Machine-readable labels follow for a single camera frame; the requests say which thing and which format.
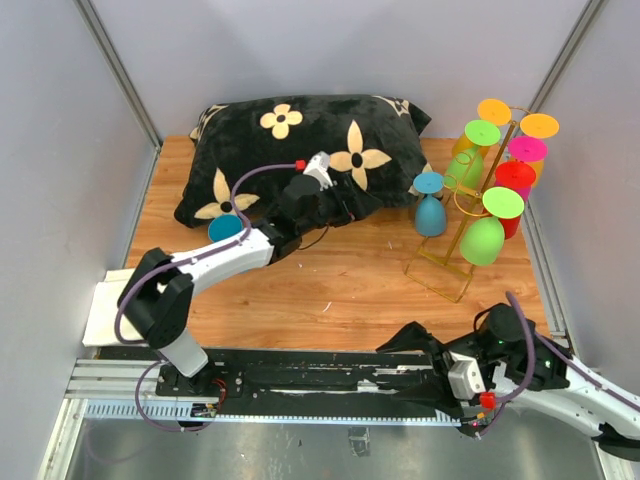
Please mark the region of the blue wine glass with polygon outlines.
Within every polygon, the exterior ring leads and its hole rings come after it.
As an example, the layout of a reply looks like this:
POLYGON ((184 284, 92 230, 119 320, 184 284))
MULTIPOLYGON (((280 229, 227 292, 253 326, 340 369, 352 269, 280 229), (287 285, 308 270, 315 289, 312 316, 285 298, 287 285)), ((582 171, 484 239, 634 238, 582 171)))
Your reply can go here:
POLYGON ((240 233, 243 229, 243 222, 238 216, 224 214, 211 221, 207 233, 209 240, 216 243, 240 233))
POLYGON ((416 231, 424 237, 435 237, 446 230, 446 211, 435 197, 444 187, 443 177, 436 172, 419 174, 413 182, 414 189, 422 195, 414 217, 416 231))

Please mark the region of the blue wine glass front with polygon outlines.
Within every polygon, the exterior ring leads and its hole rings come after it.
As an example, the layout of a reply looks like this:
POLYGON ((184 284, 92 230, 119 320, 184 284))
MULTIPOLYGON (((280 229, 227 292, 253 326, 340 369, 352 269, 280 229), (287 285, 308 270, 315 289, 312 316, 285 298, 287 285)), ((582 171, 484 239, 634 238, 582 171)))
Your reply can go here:
POLYGON ((238 216, 224 214, 211 221, 207 233, 209 240, 216 243, 240 233, 243 229, 243 222, 238 216))

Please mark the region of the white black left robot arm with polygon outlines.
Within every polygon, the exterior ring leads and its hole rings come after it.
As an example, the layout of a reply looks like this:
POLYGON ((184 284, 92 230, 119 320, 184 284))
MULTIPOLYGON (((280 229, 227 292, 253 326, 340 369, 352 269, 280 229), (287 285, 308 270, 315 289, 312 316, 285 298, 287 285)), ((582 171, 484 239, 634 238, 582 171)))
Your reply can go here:
POLYGON ((233 276, 282 260, 312 230, 348 225, 381 206, 381 200, 345 174, 328 187, 310 175, 296 175, 248 229, 192 251, 148 251, 118 298, 116 316, 127 319, 142 340, 178 370, 183 388, 203 395, 213 386, 214 371, 187 329, 193 298, 233 276))

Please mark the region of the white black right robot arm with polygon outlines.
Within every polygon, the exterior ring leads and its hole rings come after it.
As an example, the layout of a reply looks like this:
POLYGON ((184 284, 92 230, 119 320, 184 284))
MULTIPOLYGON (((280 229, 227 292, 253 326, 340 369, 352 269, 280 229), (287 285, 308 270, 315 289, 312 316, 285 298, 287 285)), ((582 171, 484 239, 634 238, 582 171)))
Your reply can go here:
POLYGON ((638 395, 537 333, 518 307, 481 311, 470 333, 448 343, 411 322, 377 351, 425 354, 431 373, 398 397, 450 416, 467 436, 482 438, 508 404, 520 404, 572 426, 612 456, 639 459, 638 395))

